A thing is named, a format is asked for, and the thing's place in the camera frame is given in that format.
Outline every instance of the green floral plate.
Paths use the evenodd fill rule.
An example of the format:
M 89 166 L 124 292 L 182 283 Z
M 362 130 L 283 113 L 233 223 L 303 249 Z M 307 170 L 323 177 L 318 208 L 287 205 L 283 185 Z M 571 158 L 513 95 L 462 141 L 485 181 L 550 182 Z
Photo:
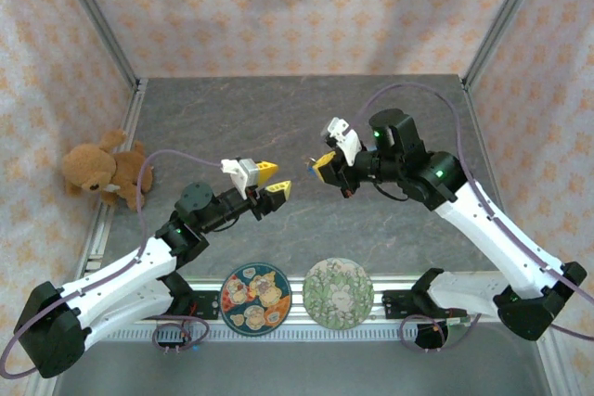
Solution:
M 373 284 L 357 263 L 326 259 L 305 276 L 303 305 L 320 325 L 349 329 L 361 324 L 371 312 Z

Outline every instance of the gray table surface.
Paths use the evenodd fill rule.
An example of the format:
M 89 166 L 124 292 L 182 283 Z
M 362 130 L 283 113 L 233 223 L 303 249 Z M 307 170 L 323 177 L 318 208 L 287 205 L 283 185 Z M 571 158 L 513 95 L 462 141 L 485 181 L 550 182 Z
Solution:
M 163 355 L 149 343 L 102 342 L 54 396 L 547 396 L 536 344 L 479 324 L 459 347 L 415 353 L 398 342 L 205 342 Z
M 224 277 L 247 262 L 271 262 L 287 275 L 304 275 L 316 262 L 343 257 L 370 274 L 419 274 L 431 267 L 449 271 L 493 270 L 493 264 L 453 226 L 416 202 L 397 203 L 371 185 L 344 199 L 338 188 L 323 185 L 306 169 L 329 149 L 320 139 L 334 117 L 347 121 L 385 85 L 425 83 L 457 106 L 467 162 L 493 197 L 468 105 L 455 75 L 323 76 L 151 79 L 136 138 L 148 153 L 173 148 L 220 161 L 237 156 L 279 166 L 271 182 L 292 180 L 291 200 L 256 222 L 243 215 L 231 229 L 209 234 L 211 246 L 180 270 L 186 278 Z M 429 150 L 455 153 L 449 109 L 432 95 L 411 88 L 380 99 L 356 126 L 371 142 L 367 118 L 400 108 L 411 115 Z M 216 168 L 164 155 L 154 163 L 155 182 L 144 213 L 151 232 L 167 221 L 185 185 L 209 183 L 216 193 L 232 186 Z M 395 185 L 386 189 L 394 194 Z M 105 251 L 109 264 L 138 246 L 137 216 L 121 202 Z

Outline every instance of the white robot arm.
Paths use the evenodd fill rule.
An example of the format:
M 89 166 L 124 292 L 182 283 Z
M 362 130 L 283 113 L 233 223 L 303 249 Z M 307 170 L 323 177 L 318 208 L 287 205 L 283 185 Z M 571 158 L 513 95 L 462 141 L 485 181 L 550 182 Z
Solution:
M 205 183 L 188 185 L 169 221 L 144 248 L 60 288 L 44 282 L 32 291 L 15 333 L 52 304 L 66 300 L 19 338 L 42 377 L 70 368 L 122 326 L 162 314 L 203 316 L 213 311 L 212 302 L 203 304 L 176 270 L 209 246 L 205 234 L 230 227 L 246 211 L 261 220 L 278 210 L 291 191 L 290 181 L 257 189 L 276 172 L 275 164 L 243 159 L 223 160 L 221 165 L 234 188 L 216 196 Z
M 338 186 L 345 198 L 351 197 L 362 182 L 375 186 L 397 183 L 410 199 L 456 226 L 499 270 L 469 275 L 432 269 L 410 293 L 391 297 L 394 313 L 399 313 L 401 305 L 406 308 L 400 312 L 401 318 L 410 315 L 413 300 L 422 315 L 437 318 L 450 309 L 488 314 L 524 339 L 539 339 L 573 294 L 551 271 L 576 286 L 586 278 L 586 271 L 577 262 L 562 263 L 538 246 L 492 202 L 478 182 L 466 178 L 453 155 L 426 151 L 414 121 L 402 110 L 381 111 L 369 125 L 377 146 L 374 150 L 356 144 L 358 136 L 344 120 L 330 122 L 322 134 L 333 150 L 311 166 L 319 179 Z M 531 255 L 521 250 L 510 234 Z

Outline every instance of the wallpaper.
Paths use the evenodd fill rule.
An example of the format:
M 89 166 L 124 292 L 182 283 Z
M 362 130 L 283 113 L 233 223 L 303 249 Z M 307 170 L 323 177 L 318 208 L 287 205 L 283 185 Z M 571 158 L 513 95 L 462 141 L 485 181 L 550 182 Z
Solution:
M 137 76 L 459 73 L 503 0 L 98 0 Z
M 77 0 L 0 0 L 0 345 L 30 291 L 72 280 L 96 201 L 67 198 L 61 157 L 120 125 L 130 95 Z M 18 346 L 8 371 L 31 368 Z M 0 378 L 21 395 L 26 378 Z
M 594 294 L 592 0 L 524 0 L 472 97 L 506 209 L 545 249 L 579 261 Z M 594 336 L 594 308 L 578 296 L 559 319 Z M 594 346 L 566 339 L 592 394 Z

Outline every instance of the teddy bear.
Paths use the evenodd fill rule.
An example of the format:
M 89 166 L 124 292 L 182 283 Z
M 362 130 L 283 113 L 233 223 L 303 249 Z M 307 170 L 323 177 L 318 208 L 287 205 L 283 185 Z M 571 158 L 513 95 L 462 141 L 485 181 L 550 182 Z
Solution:
M 145 151 L 139 141 L 127 152 L 110 153 L 126 139 L 123 130 L 112 130 L 103 135 L 99 144 L 81 144 L 62 159 L 62 174 L 66 180 L 66 194 L 80 196 L 82 191 L 100 193 L 107 205 L 117 204 L 124 198 L 131 210 L 136 209 L 136 185 L 140 168 L 145 162 Z M 152 167 L 145 169 L 141 190 L 146 194 L 152 187 Z M 145 198 L 141 196 L 141 206 Z

